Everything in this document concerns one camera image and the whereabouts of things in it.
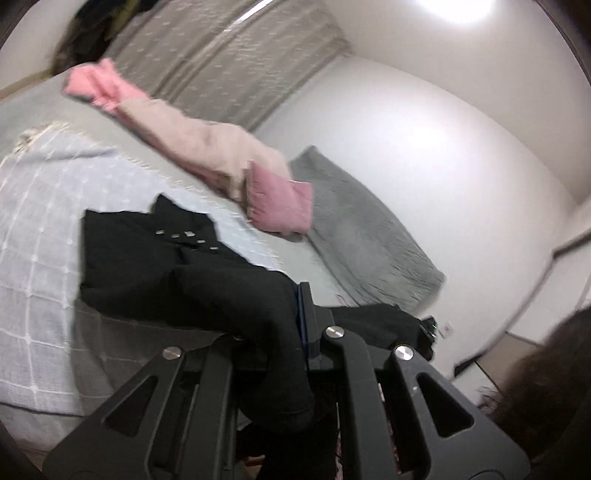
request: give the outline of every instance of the electrical outlet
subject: electrical outlet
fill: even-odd
[[[441,338],[449,338],[453,335],[453,327],[451,323],[446,323],[444,326],[439,328],[439,335]]]

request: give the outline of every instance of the baseboard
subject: baseboard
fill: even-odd
[[[51,76],[51,70],[43,70],[42,72],[33,73],[28,77],[24,77],[17,82],[11,83],[7,87],[4,87],[0,90],[0,100],[4,100],[7,96],[12,95],[13,93],[35,83],[43,80],[45,78],[49,78]]]

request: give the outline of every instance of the metal studs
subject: metal studs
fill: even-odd
[[[176,360],[181,356],[181,349],[177,346],[168,346],[162,351],[162,356],[166,360]]]
[[[394,355],[396,355],[400,360],[408,361],[414,357],[414,352],[413,349],[408,345],[400,345],[396,347]]]
[[[330,338],[343,338],[345,335],[345,330],[342,327],[336,325],[328,327],[325,332]]]

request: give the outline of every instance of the triangular cutout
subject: triangular cutout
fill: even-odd
[[[157,377],[147,378],[109,414],[105,419],[107,427],[126,437],[135,437],[157,384]]]
[[[420,374],[417,382],[440,437],[450,437],[474,424],[472,416],[429,375]]]

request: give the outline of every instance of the ceiling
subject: ceiling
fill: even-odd
[[[591,194],[591,85],[533,0],[454,24],[418,0],[325,0],[355,53],[431,82],[529,148],[576,201]]]

